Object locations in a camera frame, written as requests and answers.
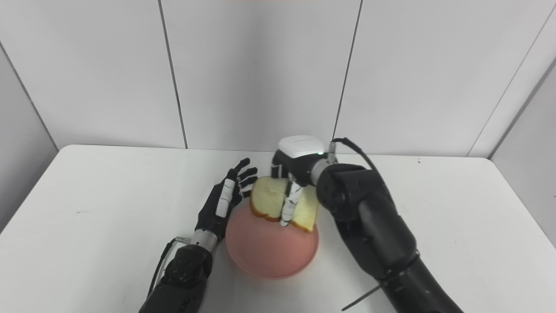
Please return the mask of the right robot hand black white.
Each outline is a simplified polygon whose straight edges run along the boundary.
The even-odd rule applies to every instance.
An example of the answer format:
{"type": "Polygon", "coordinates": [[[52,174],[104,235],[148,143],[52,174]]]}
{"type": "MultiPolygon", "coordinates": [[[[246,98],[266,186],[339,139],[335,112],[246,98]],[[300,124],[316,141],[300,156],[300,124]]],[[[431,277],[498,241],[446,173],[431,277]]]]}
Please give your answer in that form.
{"type": "Polygon", "coordinates": [[[282,138],[271,161],[271,176],[286,178],[285,199],[280,210],[280,226],[288,226],[301,198],[303,188],[312,186],[313,166],[326,156],[322,141],[310,135],[282,138]]]}

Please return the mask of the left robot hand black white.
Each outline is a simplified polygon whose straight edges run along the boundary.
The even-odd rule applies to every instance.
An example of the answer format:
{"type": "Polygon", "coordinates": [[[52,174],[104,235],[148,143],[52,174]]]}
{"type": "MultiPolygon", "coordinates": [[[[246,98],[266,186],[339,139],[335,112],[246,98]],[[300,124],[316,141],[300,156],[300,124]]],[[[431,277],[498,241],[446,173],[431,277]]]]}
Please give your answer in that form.
{"type": "Polygon", "coordinates": [[[214,234],[217,242],[225,237],[232,209],[250,198],[252,187],[258,180],[258,168],[250,166],[251,159],[242,159],[218,184],[212,187],[201,208],[195,230],[214,234]]]}

